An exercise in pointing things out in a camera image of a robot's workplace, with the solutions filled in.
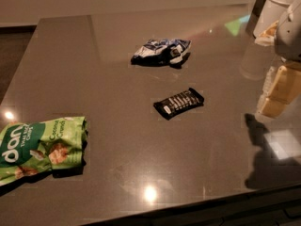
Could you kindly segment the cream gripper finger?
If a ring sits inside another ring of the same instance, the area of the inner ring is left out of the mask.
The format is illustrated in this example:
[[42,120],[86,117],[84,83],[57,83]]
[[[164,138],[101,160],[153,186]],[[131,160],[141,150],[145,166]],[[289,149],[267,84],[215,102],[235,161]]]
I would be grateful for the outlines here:
[[286,61],[278,68],[271,67],[265,77],[256,117],[275,119],[300,94],[300,62]]
[[255,43],[260,46],[274,46],[277,31],[278,21],[270,24],[260,35],[255,39]]

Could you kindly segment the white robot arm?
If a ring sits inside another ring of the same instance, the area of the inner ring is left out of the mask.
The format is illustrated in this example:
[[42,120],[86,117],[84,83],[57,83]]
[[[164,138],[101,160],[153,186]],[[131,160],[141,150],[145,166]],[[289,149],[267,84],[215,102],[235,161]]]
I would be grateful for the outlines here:
[[255,117],[277,118],[301,94],[301,0],[266,0],[253,32],[283,63],[266,74]]

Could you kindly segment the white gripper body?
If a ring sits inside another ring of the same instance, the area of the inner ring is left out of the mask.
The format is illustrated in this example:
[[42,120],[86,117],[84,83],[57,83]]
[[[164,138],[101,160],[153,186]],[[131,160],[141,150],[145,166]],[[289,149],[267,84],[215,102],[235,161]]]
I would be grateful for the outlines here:
[[301,60],[301,0],[294,0],[281,14],[275,35],[275,51],[286,60]]

